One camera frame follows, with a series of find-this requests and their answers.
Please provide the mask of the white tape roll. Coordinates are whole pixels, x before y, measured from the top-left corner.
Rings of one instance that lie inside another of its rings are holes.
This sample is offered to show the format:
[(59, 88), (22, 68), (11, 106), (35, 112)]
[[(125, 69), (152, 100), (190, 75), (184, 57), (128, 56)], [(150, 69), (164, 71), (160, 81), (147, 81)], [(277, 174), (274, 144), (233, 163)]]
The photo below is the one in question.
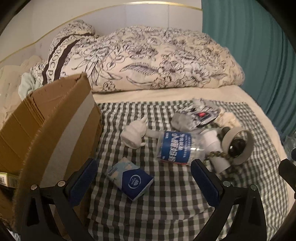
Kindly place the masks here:
[(254, 148), (254, 138), (250, 131), (242, 127), (228, 126), (221, 130), (222, 150), (230, 156), (231, 165), (241, 165), (250, 158)]

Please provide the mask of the blue tissue pack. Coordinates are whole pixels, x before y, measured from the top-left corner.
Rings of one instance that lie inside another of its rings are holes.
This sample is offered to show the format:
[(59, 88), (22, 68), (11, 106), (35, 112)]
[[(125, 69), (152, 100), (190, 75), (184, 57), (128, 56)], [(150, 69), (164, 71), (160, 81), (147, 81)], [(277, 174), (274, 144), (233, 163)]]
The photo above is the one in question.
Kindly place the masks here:
[(130, 200), (142, 196), (154, 182), (154, 178), (126, 157), (109, 168), (107, 178)]

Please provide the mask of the white foam sleeve tube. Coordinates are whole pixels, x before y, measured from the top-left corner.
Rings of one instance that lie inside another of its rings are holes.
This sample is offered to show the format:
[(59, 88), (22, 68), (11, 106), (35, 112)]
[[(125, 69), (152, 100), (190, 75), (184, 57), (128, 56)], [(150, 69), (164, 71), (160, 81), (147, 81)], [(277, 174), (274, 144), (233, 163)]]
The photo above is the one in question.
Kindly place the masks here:
[(216, 171), (216, 173), (221, 173), (230, 167), (230, 163), (221, 156), (216, 156), (216, 152), (222, 153), (221, 142), (217, 137), (217, 131), (207, 131), (202, 134), (205, 141), (205, 152), (210, 154), (214, 152), (214, 157), (210, 157), (210, 161)]

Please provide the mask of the clear bottle blue label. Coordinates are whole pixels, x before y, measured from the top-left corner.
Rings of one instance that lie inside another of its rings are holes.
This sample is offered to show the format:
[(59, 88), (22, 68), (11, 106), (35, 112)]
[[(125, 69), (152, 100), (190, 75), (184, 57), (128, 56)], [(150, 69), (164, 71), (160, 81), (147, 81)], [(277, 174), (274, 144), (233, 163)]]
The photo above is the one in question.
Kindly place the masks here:
[(192, 161), (206, 159), (205, 141), (197, 132), (164, 131), (157, 142), (156, 158), (173, 164), (189, 165)]

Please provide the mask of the green barcode carton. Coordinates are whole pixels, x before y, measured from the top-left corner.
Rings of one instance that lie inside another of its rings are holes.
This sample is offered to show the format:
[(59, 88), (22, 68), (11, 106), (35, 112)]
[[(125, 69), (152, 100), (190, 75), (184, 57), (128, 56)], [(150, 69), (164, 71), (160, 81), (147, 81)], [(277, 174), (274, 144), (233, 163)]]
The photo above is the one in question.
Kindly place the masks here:
[(8, 188), (17, 188), (19, 182), (19, 177), (9, 173), (0, 173), (0, 183), (1, 185)]

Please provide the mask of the brown cardboard box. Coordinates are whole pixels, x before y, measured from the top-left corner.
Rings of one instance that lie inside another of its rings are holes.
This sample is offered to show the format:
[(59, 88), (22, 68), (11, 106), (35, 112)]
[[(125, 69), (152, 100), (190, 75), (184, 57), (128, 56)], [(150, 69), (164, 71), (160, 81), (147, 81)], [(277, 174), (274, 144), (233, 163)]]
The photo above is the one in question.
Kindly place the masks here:
[(1, 192), (1, 220), (21, 231), (25, 195), (50, 187), (94, 157), (103, 129), (85, 73), (53, 81), (29, 94), (1, 129), (1, 171), (18, 178), (13, 197)]

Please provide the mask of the cream crumpled cloth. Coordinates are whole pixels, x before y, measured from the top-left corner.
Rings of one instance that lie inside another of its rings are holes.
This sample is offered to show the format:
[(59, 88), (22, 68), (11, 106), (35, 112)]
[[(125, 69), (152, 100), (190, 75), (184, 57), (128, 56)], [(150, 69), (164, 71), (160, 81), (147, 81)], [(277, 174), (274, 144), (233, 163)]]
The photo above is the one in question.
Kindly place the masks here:
[(222, 128), (223, 127), (229, 127), (229, 128), (241, 127), (241, 124), (239, 120), (236, 118), (236, 116), (231, 112), (227, 112), (223, 108), (220, 109), (220, 113), (214, 122)]

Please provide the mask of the green white checkered cloth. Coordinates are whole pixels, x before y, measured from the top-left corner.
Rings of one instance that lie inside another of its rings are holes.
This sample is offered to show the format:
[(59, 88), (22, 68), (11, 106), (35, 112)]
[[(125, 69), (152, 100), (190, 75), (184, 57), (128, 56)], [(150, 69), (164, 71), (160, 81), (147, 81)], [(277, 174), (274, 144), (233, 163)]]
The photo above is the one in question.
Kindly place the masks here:
[[(89, 210), (89, 233), (95, 240), (193, 240), (213, 212), (193, 179), (190, 167), (158, 161), (157, 141), (145, 138), (137, 150), (124, 146), (122, 129), (133, 120), (147, 116), (153, 130), (170, 130), (176, 110), (189, 101), (101, 103), (103, 132), (97, 157), (96, 183), (92, 187)], [(266, 129), (244, 102), (217, 102), (233, 113), (250, 130), (255, 145), (251, 157), (242, 165), (222, 173), (234, 186), (255, 184), (260, 192), (267, 224), (272, 237), (288, 213), (288, 193), (278, 174), (280, 157)], [(126, 157), (154, 182), (143, 196), (131, 201), (109, 179), (106, 172)]]

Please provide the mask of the cream bed sheet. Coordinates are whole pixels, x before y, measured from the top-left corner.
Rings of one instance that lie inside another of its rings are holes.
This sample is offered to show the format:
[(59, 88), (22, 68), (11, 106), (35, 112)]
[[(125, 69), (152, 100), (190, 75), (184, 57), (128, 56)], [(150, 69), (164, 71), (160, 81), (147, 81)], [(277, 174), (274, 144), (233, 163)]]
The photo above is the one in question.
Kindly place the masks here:
[(175, 101), (203, 98), (224, 102), (245, 102), (255, 113), (261, 124), (267, 130), (276, 151), (283, 160), (287, 157), (284, 147), (280, 142), (280, 136), (273, 126), (271, 120), (265, 115), (261, 107), (237, 85), (222, 86), (219, 88), (168, 88), (168, 89), (146, 89), (125, 92), (94, 93), (96, 103), (109, 102), (143, 102), (143, 101)]

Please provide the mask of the cream tufted headboard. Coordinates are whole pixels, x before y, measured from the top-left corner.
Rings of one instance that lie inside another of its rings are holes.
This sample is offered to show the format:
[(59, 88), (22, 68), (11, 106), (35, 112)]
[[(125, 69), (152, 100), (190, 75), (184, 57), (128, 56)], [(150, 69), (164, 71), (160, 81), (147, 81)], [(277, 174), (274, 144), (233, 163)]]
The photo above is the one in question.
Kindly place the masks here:
[(32, 74), (32, 69), (43, 63), (39, 56), (34, 55), (23, 61), (21, 65), (6, 65), (1, 68), (1, 126), (22, 102), (18, 87), (23, 73)]

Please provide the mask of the pale green towel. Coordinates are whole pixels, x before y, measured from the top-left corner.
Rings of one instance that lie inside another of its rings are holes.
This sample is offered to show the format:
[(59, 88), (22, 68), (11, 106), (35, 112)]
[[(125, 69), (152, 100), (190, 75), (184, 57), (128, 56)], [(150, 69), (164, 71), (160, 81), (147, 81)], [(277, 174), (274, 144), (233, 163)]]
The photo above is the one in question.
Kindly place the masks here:
[(21, 83), (18, 87), (18, 94), (21, 100), (24, 100), (29, 94), (41, 88), (42, 82), (36, 80), (31, 73), (23, 73)]

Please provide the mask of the teal curtain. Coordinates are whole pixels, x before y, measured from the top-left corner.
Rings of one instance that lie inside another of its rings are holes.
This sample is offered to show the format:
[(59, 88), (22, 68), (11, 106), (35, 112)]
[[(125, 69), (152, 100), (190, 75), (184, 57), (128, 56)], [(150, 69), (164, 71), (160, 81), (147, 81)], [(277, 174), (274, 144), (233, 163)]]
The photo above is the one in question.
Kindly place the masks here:
[(203, 32), (227, 47), (242, 85), (282, 136), (295, 133), (295, 51), (258, 1), (202, 1)]

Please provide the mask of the floral black white duvet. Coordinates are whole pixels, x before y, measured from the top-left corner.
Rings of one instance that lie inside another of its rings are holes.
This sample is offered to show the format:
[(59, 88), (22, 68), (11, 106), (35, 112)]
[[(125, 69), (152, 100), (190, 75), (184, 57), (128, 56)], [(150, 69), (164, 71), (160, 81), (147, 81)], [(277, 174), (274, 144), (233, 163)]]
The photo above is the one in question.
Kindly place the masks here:
[(82, 20), (61, 30), (30, 72), (43, 85), (86, 73), (93, 92), (218, 88), (245, 80), (230, 51), (205, 33), (131, 26), (99, 36)]

